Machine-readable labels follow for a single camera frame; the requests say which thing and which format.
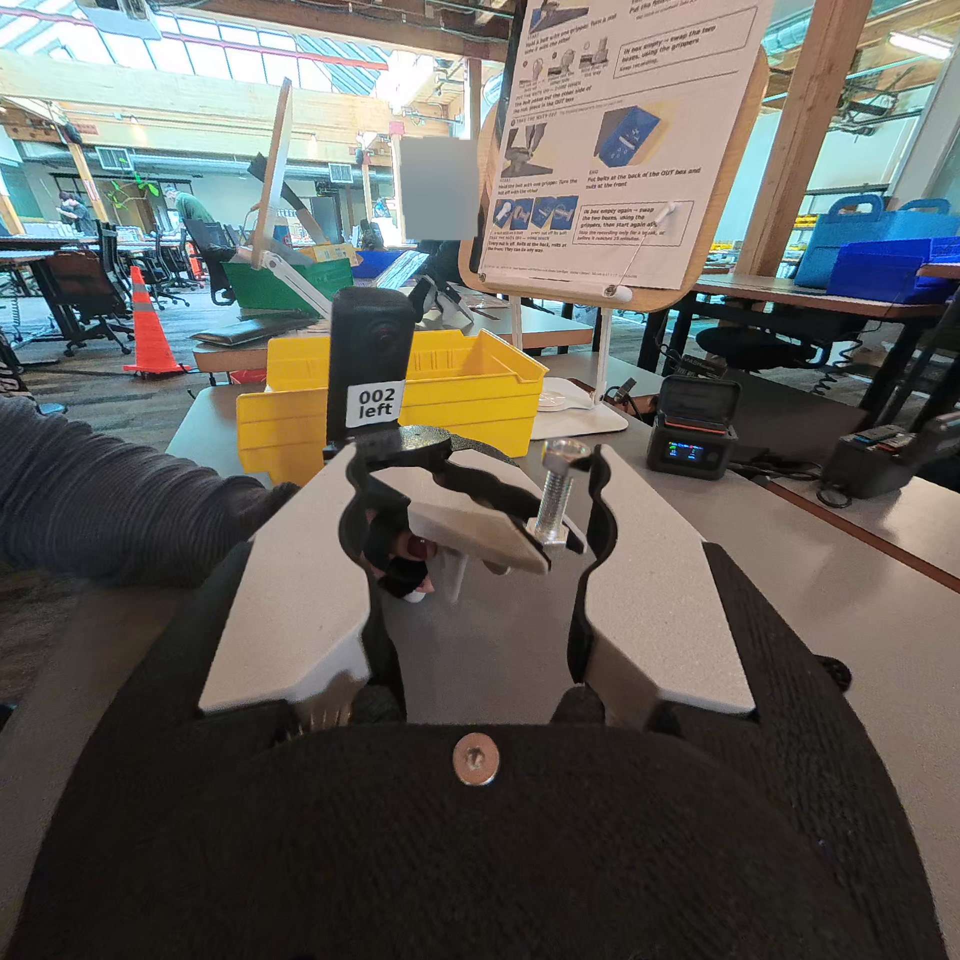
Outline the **black charging case with display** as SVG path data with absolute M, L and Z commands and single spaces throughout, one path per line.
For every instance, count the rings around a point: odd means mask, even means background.
M 740 384 L 734 380 L 666 377 L 656 400 L 647 468 L 703 481 L 721 479 L 738 444 L 734 421 L 739 399 Z

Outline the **silver hex bolt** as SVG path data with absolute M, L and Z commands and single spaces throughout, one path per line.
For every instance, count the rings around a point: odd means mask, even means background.
M 541 462 L 546 471 L 537 519 L 551 527 L 564 520 L 574 478 L 591 467 L 593 450 L 578 438 L 552 438 L 544 443 Z

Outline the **orange traffic cone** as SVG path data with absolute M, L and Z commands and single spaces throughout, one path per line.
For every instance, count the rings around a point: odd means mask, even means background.
M 134 362 L 123 366 L 126 374 L 139 378 L 189 374 L 193 368 L 176 360 L 151 300 L 142 271 L 130 267 L 130 305 L 134 327 Z

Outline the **green plastic bin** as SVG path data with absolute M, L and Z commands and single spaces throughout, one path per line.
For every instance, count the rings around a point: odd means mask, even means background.
M 348 259 L 310 261 L 305 265 L 294 265 L 293 269 L 328 300 L 332 300 L 339 290 L 354 286 L 353 267 Z M 268 269 L 254 270 L 243 262 L 226 262 L 222 263 L 222 270 L 235 294 L 236 303 L 242 309 L 283 310 L 308 317 L 319 316 Z

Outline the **black jacket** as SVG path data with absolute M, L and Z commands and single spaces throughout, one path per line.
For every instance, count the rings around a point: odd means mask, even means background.
M 6 399 L 19 399 L 29 402 L 31 407 L 40 411 L 40 405 L 22 378 L 22 366 L 18 356 L 1 330 L 1 396 Z

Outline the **person's left forearm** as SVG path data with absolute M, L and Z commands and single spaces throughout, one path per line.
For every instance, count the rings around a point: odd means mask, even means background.
M 193 588 L 299 491 L 1 403 L 1 554 L 114 586 Z

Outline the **person's left hand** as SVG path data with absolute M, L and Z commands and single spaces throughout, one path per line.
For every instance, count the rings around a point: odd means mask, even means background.
M 362 558 L 379 587 L 409 604 L 421 603 L 434 592 L 428 562 L 438 544 L 410 530 L 405 508 L 367 508 L 366 521 Z

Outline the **brown office chair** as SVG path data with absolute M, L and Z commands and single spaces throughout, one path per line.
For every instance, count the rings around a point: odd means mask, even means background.
M 97 254 L 60 250 L 41 261 L 37 283 L 51 309 L 64 354 L 93 340 L 108 340 L 121 354 L 134 353 L 133 316 L 126 294 L 105 272 Z

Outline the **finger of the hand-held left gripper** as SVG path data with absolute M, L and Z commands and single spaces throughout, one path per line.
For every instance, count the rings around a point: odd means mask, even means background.
M 439 485 L 424 468 L 386 468 L 372 479 L 406 500 L 405 527 L 440 548 L 507 570 L 546 576 L 544 550 L 508 514 Z
M 442 465 L 442 486 L 468 497 L 474 504 L 501 514 L 540 553 L 563 547 L 578 556 L 585 553 L 581 531 L 568 518 L 557 542 L 543 544 L 531 532 L 542 505 L 543 491 L 518 466 L 478 450 L 458 450 Z

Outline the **white round disc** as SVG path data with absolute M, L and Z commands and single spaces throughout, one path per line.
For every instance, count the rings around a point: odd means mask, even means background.
M 577 386 L 572 380 L 553 376 L 543 378 L 536 407 L 539 414 L 590 410 L 593 407 L 593 393 Z

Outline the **black folder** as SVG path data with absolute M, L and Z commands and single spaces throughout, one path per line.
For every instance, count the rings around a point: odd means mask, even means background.
M 198 331 L 191 335 L 191 339 L 218 349 L 232 349 L 291 331 L 304 330 L 317 321 L 316 317 L 298 313 L 254 316 L 215 329 Z

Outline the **white board stand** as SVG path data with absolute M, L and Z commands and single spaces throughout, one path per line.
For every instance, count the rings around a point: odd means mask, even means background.
M 558 411 L 540 412 L 534 418 L 531 440 L 545 441 L 564 437 L 618 433 L 628 427 L 628 418 L 619 414 L 602 398 L 602 389 L 607 386 L 609 354 L 601 352 L 597 368 L 597 384 L 585 398 L 562 396 L 565 405 Z

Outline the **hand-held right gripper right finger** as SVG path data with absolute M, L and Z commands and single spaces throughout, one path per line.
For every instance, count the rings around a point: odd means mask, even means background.
M 586 544 L 568 634 L 574 683 L 607 721 L 646 727 L 665 704 L 744 717 L 755 698 L 707 542 L 612 446 L 589 458 Z

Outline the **black battery charger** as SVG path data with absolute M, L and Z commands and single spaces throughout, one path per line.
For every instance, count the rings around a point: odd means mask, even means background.
M 822 467 L 818 494 L 872 499 L 902 489 L 915 471 L 901 461 L 900 454 L 915 437 L 899 426 L 882 425 L 839 438 Z

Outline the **ceiling projector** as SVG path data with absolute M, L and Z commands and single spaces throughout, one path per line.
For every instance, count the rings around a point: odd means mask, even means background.
M 76 1 L 76 5 L 101 33 L 142 41 L 163 39 L 155 2 Z

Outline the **yellow plastic bin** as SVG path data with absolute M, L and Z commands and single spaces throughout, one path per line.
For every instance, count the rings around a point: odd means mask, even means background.
M 236 401 L 236 446 L 246 474 L 304 486 L 324 466 L 330 336 L 270 341 L 266 390 Z M 546 367 L 489 331 L 414 333 L 399 423 L 434 426 L 526 455 Z

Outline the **thin wooden board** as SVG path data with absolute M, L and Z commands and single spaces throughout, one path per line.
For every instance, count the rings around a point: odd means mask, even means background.
M 273 231 L 280 208 L 286 162 L 289 156 L 293 118 L 292 96 L 292 80 L 284 78 L 278 95 L 270 150 L 262 180 L 257 222 L 251 242 L 249 265 L 255 271 L 262 268 L 263 258 L 271 252 Z

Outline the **wooden post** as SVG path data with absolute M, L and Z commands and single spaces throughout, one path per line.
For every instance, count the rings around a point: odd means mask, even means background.
M 871 1 L 817 1 L 801 44 L 733 274 L 774 277 L 870 15 Z

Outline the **wood top desk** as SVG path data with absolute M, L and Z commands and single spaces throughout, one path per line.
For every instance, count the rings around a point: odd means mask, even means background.
M 671 334 L 667 334 L 667 317 L 672 310 L 677 318 Z M 834 296 L 799 286 L 790 279 L 708 275 L 699 278 L 672 309 L 649 315 L 638 358 L 641 366 L 650 371 L 661 363 L 663 376 L 673 374 L 697 319 L 782 334 L 792 341 L 808 341 L 824 361 L 831 360 L 835 344 L 853 344 L 875 325 L 893 325 L 894 343 L 859 403 L 866 413 L 864 426 L 877 426 L 922 338 L 934 329 L 946 310 L 945 304 L 900 304 Z

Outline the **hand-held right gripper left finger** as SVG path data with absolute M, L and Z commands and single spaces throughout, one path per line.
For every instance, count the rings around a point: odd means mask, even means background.
M 300 721 L 350 719 L 373 673 L 362 639 L 370 580 L 341 541 L 357 466 L 352 443 L 254 535 L 199 695 L 204 713 L 282 701 Z

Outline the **blue plastic bin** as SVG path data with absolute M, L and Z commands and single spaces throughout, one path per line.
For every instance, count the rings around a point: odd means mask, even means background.
M 944 304 L 957 281 L 919 276 L 930 263 L 957 262 L 957 236 L 896 239 L 842 246 L 826 294 L 902 306 Z

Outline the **black office chair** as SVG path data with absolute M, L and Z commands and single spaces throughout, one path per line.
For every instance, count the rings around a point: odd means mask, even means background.
M 728 368 L 747 373 L 822 369 L 831 354 L 829 345 L 793 342 L 763 329 L 737 325 L 703 329 L 696 334 L 695 343 L 706 354 L 725 361 Z

